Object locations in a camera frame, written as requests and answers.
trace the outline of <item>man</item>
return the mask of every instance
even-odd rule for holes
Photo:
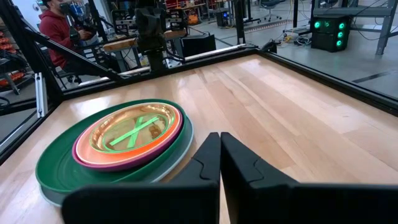
[[[69,25],[65,15],[61,11],[61,3],[64,0],[43,0],[43,3],[48,7],[39,17],[42,20],[39,30],[42,34],[50,37],[51,40],[58,44],[76,51],[72,41],[69,38]],[[92,38],[93,34],[85,30],[79,30],[81,40],[88,40]],[[61,67],[65,72],[75,72],[80,65],[75,62],[67,60],[61,53],[49,49],[51,61],[56,67]]]

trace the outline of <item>stacked plates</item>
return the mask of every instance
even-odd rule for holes
[[[88,184],[155,182],[180,162],[192,138],[192,123],[178,104],[124,103],[62,133],[41,155],[36,178],[54,205]]]

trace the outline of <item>wooden tabletop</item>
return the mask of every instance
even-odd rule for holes
[[[168,30],[164,33],[165,39],[174,39],[174,38],[179,38],[183,37],[185,34],[187,34],[187,31],[184,30],[179,30],[179,31],[171,31]],[[137,45],[138,38],[131,38],[127,40],[120,40],[117,42],[109,43],[104,45],[104,50],[106,52],[115,52],[118,50],[124,50],[128,49],[130,47],[136,46]]]
[[[177,102],[195,137],[227,131],[301,182],[398,183],[398,118],[251,55],[63,102],[0,167],[0,223],[62,223],[39,192],[43,150],[87,116],[131,100]],[[220,223],[229,223],[221,187]]]
[[[131,38],[127,40],[120,40],[117,42],[109,43],[104,45],[104,50],[106,52],[114,52],[119,49],[130,48],[132,46],[137,45],[138,38]]]

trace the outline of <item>concrete floor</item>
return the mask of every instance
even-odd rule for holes
[[[0,153],[37,121],[36,114],[27,119],[35,112],[36,109],[30,109],[0,117]]]
[[[376,0],[362,0],[359,4],[369,6],[375,1]],[[384,2],[377,2],[373,4],[372,7],[382,3]],[[298,9],[298,26],[305,26],[308,24],[308,18],[310,18],[311,15],[310,1],[300,1]],[[276,5],[272,13],[282,16],[282,19],[292,20],[292,10],[293,8],[291,8],[290,11],[290,2],[285,1]],[[267,13],[268,10],[261,9],[258,6],[252,6],[252,17],[261,18],[262,24],[267,22],[264,21],[264,16]],[[383,19],[378,18],[377,23],[382,24],[382,20]],[[358,18],[356,24],[375,25],[376,23],[374,18]],[[246,27],[256,25],[257,23],[254,22],[253,24],[246,24]],[[397,17],[394,18],[393,26],[398,26]],[[228,44],[236,45],[237,43],[236,29],[220,29],[217,27],[216,23],[209,24],[207,20],[204,20],[204,22],[199,25],[193,26],[193,28],[200,32],[210,32],[214,34],[218,39],[216,45],[219,48],[228,47]],[[283,30],[291,28],[292,24],[286,24],[270,29],[255,30],[246,33],[246,42],[263,46],[270,39],[280,38]],[[199,34],[199,32],[194,30],[192,33]],[[361,33],[368,39],[376,39],[379,37],[378,33]],[[377,40],[366,40],[362,35],[358,31],[351,31],[348,47],[341,52],[329,53],[324,50],[311,49],[309,45],[297,47],[294,44],[285,44],[278,48],[278,54],[312,69],[349,82],[378,73],[389,72],[386,76],[356,84],[398,100],[398,72],[391,72],[398,70],[398,55],[396,54],[396,50],[398,49],[398,37],[391,37],[389,39],[387,47],[384,50],[384,55],[375,55]]]

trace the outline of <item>wall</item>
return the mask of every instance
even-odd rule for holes
[[[36,24],[40,23],[39,15],[42,12],[33,9],[33,4],[36,3],[36,0],[12,0],[12,2],[18,6],[26,21],[39,30]]]

